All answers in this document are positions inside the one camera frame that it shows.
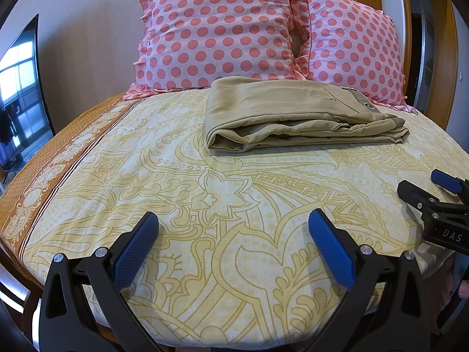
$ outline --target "silver bolt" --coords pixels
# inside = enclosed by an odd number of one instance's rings
[[[99,249],[96,249],[94,252],[94,255],[96,255],[98,258],[104,257],[107,254],[107,248],[105,247],[100,247]]]
[[[54,255],[54,262],[60,262],[63,259],[63,254],[58,253]]]
[[[361,245],[360,252],[364,255],[370,255],[371,253],[373,253],[373,248],[368,245]]]
[[[404,252],[404,257],[406,257],[406,259],[408,260],[413,260],[415,258],[415,255],[414,253],[412,253],[412,251],[407,250]]]

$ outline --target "blue rubber pad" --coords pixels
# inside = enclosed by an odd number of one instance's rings
[[[159,222],[156,215],[149,216],[133,234],[120,254],[113,269],[113,283],[117,291],[129,287],[158,236]]]
[[[441,186],[442,188],[450,191],[453,194],[458,194],[463,191],[463,188],[461,187],[461,184],[458,179],[447,175],[446,173],[439,171],[438,169],[435,169],[431,173],[431,180],[438,186]]]
[[[308,227],[335,281],[350,291],[355,282],[353,261],[317,209],[310,213]]]

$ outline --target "bedsheet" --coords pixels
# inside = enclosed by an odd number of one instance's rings
[[[208,92],[110,98],[39,151],[0,198],[1,240],[33,279],[45,282],[56,253],[110,246],[150,210],[159,237],[123,291],[144,327],[170,346],[259,349],[310,337],[345,293],[308,233],[313,209],[379,253],[413,249],[425,275],[447,257],[396,195],[407,179],[457,202],[430,172],[469,177],[468,154],[424,115],[378,108],[406,120],[404,144],[209,154]]]

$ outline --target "pillowcase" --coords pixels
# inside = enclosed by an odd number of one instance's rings
[[[242,75],[304,79],[288,30],[289,0],[140,0],[145,37],[125,99]]]
[[[353,0],[292,5],[304,44],[297,63],[307,79],[354,88],[372,102],[417,112],[405,103],[404,72],[392,19]]]

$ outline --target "screen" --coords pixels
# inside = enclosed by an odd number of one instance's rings
[[[0,166],[18,171],[54,135],[38,72],[38,16],[0,60]]]

